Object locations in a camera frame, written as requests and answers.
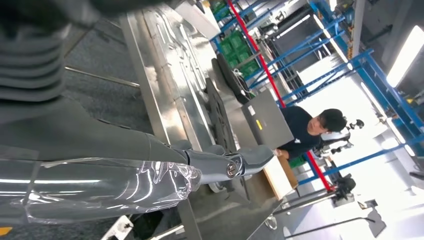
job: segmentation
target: hand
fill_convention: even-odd
[[[289,159],[289,152],[287,152],[286,150],[281,150],[281,149],[276,149],[275,150],[275,155],[277,157],[283,157],[285,159]]]

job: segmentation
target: metal bolt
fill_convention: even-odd
[[[226,174],[231,179],[237,174],[237,166],[234,162],[228,163],[226,166]]]

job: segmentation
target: clear plastic wrap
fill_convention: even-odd
[[[202,173],[173,162],[0,159],[0,226],[64,224],[171,208]]]

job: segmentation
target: black t-shirt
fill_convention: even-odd
[[[281,109],[282,115],[293,134],[294,140],[280,146],[278,149],[286,150],[289,159],[299,157],[320,144],[321,136],[312,136],[308,133],[308,123],[312,116],[300,106],[289,106]]]

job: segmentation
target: red metal pole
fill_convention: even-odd
[[[243,22],[242,18],[240,17],[240,14],[236,11],[236,8],[234,7],[232,1],[229,0],[228,1],[228,5],[231,8],[231,10],[234,12],[234,15],[235,15],[235,18],[237,19],[238,24],[240,25],[241,29],[243,30],[244,35],[247,37],[248,41],[253,46],[253,49],[256,52],[259,52],[258,45],[256,45],[256,42],[249,35],[249,31],[248,31],[245,23]],[[265,62],[264,57],[260,53],[259,53],[259,56],[258,57],[259,57],[260,64],[262,65],[263,70],[265,70],[265,73],[268,76],[269,82],[271,83],[272,88],[274,89],[274,92],[275,92],[275,94],[276,94],[276,96],[277,96],[277,98],[279,100],[279,103],[281,104],[281,106],[283,108],[285,108],[286,105],[284,104],[283,99],[281,98],[280,93],[278,92],[277,86],[276,86],[276,84],[274,82],[273,76],[270,73],[270,70],[268,70],[267,63]]]
[[[258,45],[256,45],[256,42],[249,35],[249,31],[248,31],[248,29],[247,29],[247,27],[245,25],[245,22],[240,17],[240,14],[236,11],[236,8],[234,7],[232,1],[231,0],[228,0],[227,2],[228,2],[229,7],[231,8],[232,12],[234,13],[235,18],[236,18],[238,24],[240,25],[241,29],[243,30],[243,33],[246,36],[247,40],[251,43],[251,45],[253,46],[253,49],[256,52],[258,52],[259,51]],[[262,56],[261,53],[259,53],[259,56],[258,57],[259,57],[260,64],[262,65],[263,70],[265,71],[266,75],[268,76],[269,82],[271,83],[272,88],[273,88],[273,90],[274,90],[274,92],[275,92],[275,94],[276,94],[276,96],[277,96],[277,98],[279,100],[279,103],[281,104],[281,106],[283,108],[285,108],[286,105],[284,104],[283,99],[280,96],[280,93],[279,93],[279,91],[277,89],[277,86],[276,86],[276,84],[274,82],[273,76],[271,75],[270,70],[268,69],[268,66],[267,66],[267,63],[264,60],[264,57]],[[324,184],[325,189],[327,189],[328,192],[333,191],[333,189],[330,187],[329,183],[327,182],[326,178],[324,177],[323,172],[318,167],[318,164],[315,161],[314,157],[312,157],[311,152],[308,151],[306,153],[306,155],[309,158],[310,162],[312,163],[312,166],[315,169],[316,173],[318,174],[318,177],[321,179],[322,184]]]

